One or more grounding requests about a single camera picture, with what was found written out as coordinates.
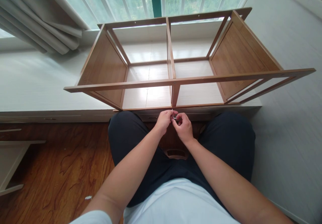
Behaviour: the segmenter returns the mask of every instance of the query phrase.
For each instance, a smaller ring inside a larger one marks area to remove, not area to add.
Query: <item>person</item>
[[[158,147],[170,123],[187,160]],[[197,140],[185,113],[161,112],[149,132],[124,111],[112,117],[108,134],[116,166],[72,224],[115,224],[122,214],[124,223],[292,223],[250,183],[255,133],[241,115],[219,114]]]

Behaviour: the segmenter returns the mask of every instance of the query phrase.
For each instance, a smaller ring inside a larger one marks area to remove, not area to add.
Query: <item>lap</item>
[[[141,119],[128,111],[114,115],[110,120],[108,131],[115,165],[149,132]],[[206,125],[198,140],[244,178],[251,180],[255,133],[246,118],[236,113],[222,113]],[[222,205],[192,156],[186,161],[169,159],[158,147],[128,207],[141,203],[160,185],[175,178],[187,178],[202,186]]]
[[[198,141],[245,179],[251,180],[255,133],[245,117],[232,112],[219,114],[208,122]],[[195,163],[192,156],[188,161]]]
[[[114,115],[108,128],[114,164],[117,165],[148,133],[146,125],[134,113],[123,111]],[[156,149],[148,170],[128,207],[141,203],[160,185],[168,181],[165,173],[171,168],[173,161],[160,147]]]

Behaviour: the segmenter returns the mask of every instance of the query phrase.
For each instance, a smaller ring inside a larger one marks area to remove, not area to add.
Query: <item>curtain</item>
[[[90,29],[66,0],[0,0],[0,28],[42,53],[66,54]]]

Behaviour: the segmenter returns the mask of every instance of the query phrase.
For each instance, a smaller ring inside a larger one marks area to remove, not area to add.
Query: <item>white shirt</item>
[[[126,208],[124,224],[239,223],[201,186],[178,178],[164,183],[144,202]],[[88,212],[71,224],[112,224],[104,211]]]

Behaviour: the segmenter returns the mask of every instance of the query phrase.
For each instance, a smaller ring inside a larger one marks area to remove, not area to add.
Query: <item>wooden shelf frame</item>
[[[65,87],[64,90],[70,93],[86,93],[117,110],[142,110],[142,108],[122,108],[125,89],[162,86],[170,87],[171,106],[143,109],[227,106],[243,104],[316,71],[314,68],[283,70],[245,24],[244,20],[251,10],[252,8],[241,8],[210,13],[100,24],[100,32],[82,69],[79,81],[75,86]],[[220,17],[224,19],[206,56],[174,59],[171,42],[172,23]],[[113,29],[155,24],[166,25],[167,60],[131,63]],[[176,78],[174,66],[176,62],[198,60],[209,61],[213,76]],[[137,82],[126,81],[129,67],[152,64],[167,64],[169,79]],[[240,70],[240,65],[245,66],[246,70]],[[233,74],[230,73],[231,69],[229,67],[234,69]],[[111,71],[110,78],[103,78],[102,76],[102,72],[106,69]],[[240,102],[232,102],[273,78],[284,77],[287,78],[251,97]],[[223,103],[177,106],[181,85],[211,82],[218,84]]]

